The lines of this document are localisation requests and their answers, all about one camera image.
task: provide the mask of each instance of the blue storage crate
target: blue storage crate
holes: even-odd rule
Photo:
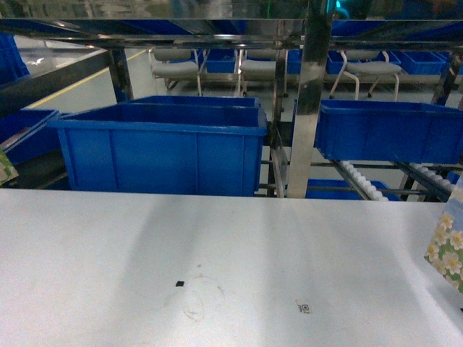
[[[386,21],[383,20],[335,20],[331,29],[331,35],[356,36],[384,24],[386,24]]]
[[[458,182],[458,180],[460,179],[460,175],[457,174],[455,171],[450,171],[447,174],[446,179],[448,179],[450,181],[450,183],[456,184]]]
[[[288,52],[288,74],[301,73],[301,51],[299,49],[292,49]]]
[[[181,96],[153,95],[146,98],[127,101],[128,103],[165,103],[174,105],[198,106],[242,106],[260,107],[258,98],[235,98],[232,96]]]
[[[57,114],[56,110],[24,109],[0,119],[0,143],[27,129],[4,149],[13,164],[59,149],[56,129],[46,126],[46,122]]]
[[[387,52],[389,56],[389,63],[394,65],[399,65],[402,63],[399,58],[393,52]],[[386,58],[382,52],[378,54],[378,57],[374,58],[372,61],[386,61]]]
[[[387,189],[388,187],[381,181],[371,181],[377,189]],[[341,179],[309,179],[309,187],[349,187],[349,184]],[[395,194],[384,194],[391,201],[399,201]],[[360,200],[356,192],[332,192],[323,190],[307,190],[306,199],[327,199],[327,200]]]
[[[445,61],[431,52],[395,52],[409,74],[440,74]]]
[[[234,72],[235,50],[234,49],[211,49],[206,61],[208,72],[230,73]]]
[[[125,103],[68,115],[58,128],[76,190],[253,196],[261,108]]]
[[[12,35],[0,34],[0,84],[29,74]]]
[[[442,65],[442,68],[443,68],[445,66],[445,63],[447,62],[447,59],[449,58],[449,52],[438,52],[434,54],[444,61],[444,65]],[[460,70],[458,71],[458,74],[463,74],[463,64],[460,66]]]
[[[315,144],[327,159],[456,163],[463,112],[423,103],[322,100]]]

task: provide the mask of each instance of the flower pattern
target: flower pattern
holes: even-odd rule
[[[440,260],[439,258],[435,258],[432,262],[432,265],[433,267],[436,268],[436,270],[441,274],[441,275],[445,275],[447,273],[447,269],[446,269],[446,266],[445,264],[443,263],[442,260]]]
[[[441,216],[441,223],[444,224],[447,229],[450,229],[454,224],[454,218],[449,212],[445,212]]]
[[[425,259],[463,294],[463,178],[458,180],[426,249]]]
[[[439,258],[439,247],[436,244],[430,244],[428,250],[426,251],[426,257],[432,262],[435,259]]]
[[[462,263],[458,259],[457,253],[450,253],[446,252],[443,257],[443,264],[446,269],[449,269],[451,275],[460,274],[460,270],[462,269]]]
[[[434,233],[434,241],[437,243],[438,246],[443,246],[447,243],[447,238],[449,237],[449,233],[447,232],[447,227],[439,223],[436,228],[436,232]]]
[[[463,249],[463,231],[452,231],[450,234],[450,245],[456,250]]]
[[[0,150],[0,186],[17,177],[17,171],[10,163],[5,153]]]

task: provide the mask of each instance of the metal bar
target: metal bar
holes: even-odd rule
[[[352,187],[327,187],[327,186],[308,186],[307,191],[319,192],[355,192]],[[392,188],[378,188],[379,192],[383,194],[408,194],[408,195],[430,195],[427,190],[412,190],[412,189],[392,189]]]
[[[447,63],[445,64],[439,83],[436,86],[436,91],[434,92],[432,104],[445,106],[452,87],[454,86],[456,76],[460,70],[461,65],[461,56],[450,53],[447,58]]]
[[[95,74],[108,65],[108,53],[96,51],[65,67],[9,83],[0,89],[0,118]]]
[[[28,33],[21,30],[13,30],[8,27],[0,28],[3,32],[26,35],[38,40],[58,40],[80,45],[95,46],[106,49],[144,48],[152,46],[156,48],[241,48],[241,49],[298,49],[304,41],[300,36],[256,36],[256,35],[57,35],[43,33]],[[463,53],[461,40],[455,41],[402,41],[402,40],[356,40],[350,37],[332,37],[329,43],[330,49],[373,49],[389,51],[456,51]]]
[[[284,21],[277,22],[277,34],[284,32]],[[277,184],[277,195],[284,197],[284,189],[281,187],[281,173],[279,168],[279,160],[276,156],[276,134],[278,133],[279,122],[281,121],[281,111],[283,108],[283,94],[284,94],[284,75],[286,73],[286,50],[278,50],[276,52],[275,62],[275,77],[273,79],[273,112],[272,122],[269,129],[269,142],[271,146],[270,160],[273,165],[268,168],[268,183],[279,183]],[[267,197],[273,197],[275,195],[274,189],[269,188],[267,190]]]
[[[305,198],[335,1],[309,0],[289,167],[288,197]]]
[[[111,60],[109,73],[113,82],[114,93],[118,103],[133,100],[132,84],[130,83],[129,67],[127,57],[123,48],[111,49],[109,51]]]
[[[415,180],[411,177],[408,177],[408,175],[404,173],[404,176],[402,177],[402,181],[400,182],[399,188],[400,189],[411,189],[413,187],[413,184],[415,184]],[[401,195],[400,199],[402,201],[407,201],[408,195],[403,194]]]
[[[415,7],[409,11],[406,1],[340,1],[351,20],[376,18],[402,18],[403,20],[460,20],[459,1],[432,1],[435,9]],[[307,0],[4,0],[0,15],[6,19],[59,20],[261,20],[299,19],[307,6]]]
[[[343,168],[337,160],[331,161],[334,165],[334,168],[339,172],[341,177],[347,182],[348,185],[350,185],[353,190],[360,196],[362,200],[372,200],[368,193],[360,186],[357,181],[354,180],[352,176],[350,176],[350,173]]]
[[[332,168],[333,163],[311,163],[311,166],[318,168]],[[380,165],[380,164],[355,164],[356,168],[379,168],[379,169],[397,169],[394,165]]]
[[[423,33],[429,30],[435,30],[447,25],[458,23],[457,21],[442,22],[442,21],[390,21],[384,22],[383,25],[376,27],[373,30],[361,33],[356,38],[369,40],[371,38],[383,38],[388,40],[398,40],[407,38],[416,33]]]
[[[395,163],[398,168],[400,168],[406,175],[408,175],[411,179],[414,179],[427,190],[429,190],[433,195],[438,197],[442,202],[446,202],[451,192],[447,189],[444,189],[437,183],[435,183],[432,179],[424,175],[423,173],[419,172],[415,168],[411,167],[408,163]]]

